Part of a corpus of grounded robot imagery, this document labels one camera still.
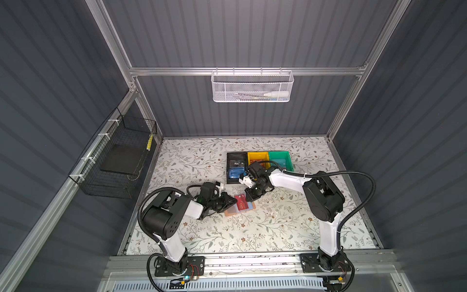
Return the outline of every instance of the bin compartment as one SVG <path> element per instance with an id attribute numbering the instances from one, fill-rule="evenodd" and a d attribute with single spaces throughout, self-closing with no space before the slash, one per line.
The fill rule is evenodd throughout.
<path id="1" fill-rule="evenodd" d="M 246 152 L 228 152 L 227 153 L 227 183 L 239 184 L 241 174 L 245 172 L 248 166 L 248 157 Z"/>
<path id="2" fill-rule="evenodd" d="M 248 152 L 248 165 L 252 164 L 255 161 L 264 161 L 269 160 L 269 154 L 267 152 Z M 269 163 L 261 164 L 266 169 L 271 167 Z"/>
<path id="3" fill-rule="evenodd" d="M 282 168 L 293 171 L 292 160 L 288 151 L 270 151 L 269 160 L 279 163 Z"/>

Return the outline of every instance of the black storage bin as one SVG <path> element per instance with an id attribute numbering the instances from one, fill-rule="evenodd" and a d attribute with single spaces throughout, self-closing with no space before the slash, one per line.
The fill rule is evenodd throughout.
<path id="1" fill-rule="evenodd" d="M 226 178 L 228 184 L 239 184 L 238 178 L 231 178 L 231 170 L 234 171 L 232 168 L 238 167 L 245 170 L 248 167 L 248 154 L 246 152 L 228 152 L 227 153 L 227 171 L 226 171 Z"/>

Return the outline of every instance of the green storage bin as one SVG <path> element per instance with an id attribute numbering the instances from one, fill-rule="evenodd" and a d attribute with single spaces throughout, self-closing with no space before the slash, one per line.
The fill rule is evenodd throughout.
<path id="1" fill-rule="evenodd" d="M 275 161 L 275 162 L 283 165 L 283 161 L 282 161 L 282 163 L 280 161 L 280 160 L 283 160 L 283 159 L 285 160 L 286 170 L 293 171 L 292 160 L 290 158 L 290 154 L 289 154 L 288 151 L 272 151 L 272 152 L 269 152 L 269 160 Z"/>

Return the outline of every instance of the black wire mesh basket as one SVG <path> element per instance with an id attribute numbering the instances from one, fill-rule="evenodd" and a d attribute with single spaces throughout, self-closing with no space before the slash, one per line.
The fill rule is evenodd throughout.
<path id="1" fill-rule="evenodd" d="M 120 115 L 86 157 L 80 173 L 69 177 L 87 195 L 131 199 L 137 197 L 154 153 L 156 122 Z"/>

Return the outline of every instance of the gray corrugated wall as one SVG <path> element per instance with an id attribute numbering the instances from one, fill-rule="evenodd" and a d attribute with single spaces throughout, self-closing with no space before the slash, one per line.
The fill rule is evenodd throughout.
<path id="1" fill-rule="evenodd" d="M 354 76 L 295 77 L 289 102 L 220 103 L 209 78 L 138 78 L 164 136 L 326 134 Z"/>
<path id="2" fill-rule="evenodd" d="M 395 0 L 105 0 L 133 67 L 360 66 Z"/>
<path id="3" fill-rule="evenodd" d="M 395 2 L 104 1 L 133 67 L 361 66 Z M 140 77 L 164 136 L 326 134 L 352 80 L 296 76 L 290 102 L 219 104 L 209 77 Z"/>
<path id="4" fill-rule="evenodd" d="M 0 1 L 0 52 L 3 270 L 127 86 L 84 1 Z M 132 204 L 78 193 L 45 245 L 56 254 L 41 251 L 18 291 L 93 291 Z"/>
<path id="5" fill-rule="evenodd" d="M 466 1 L 412 1 L 334 140 L 375 177 L 367 211 L 420 292 L 465 290 L 466 15 Z"/>

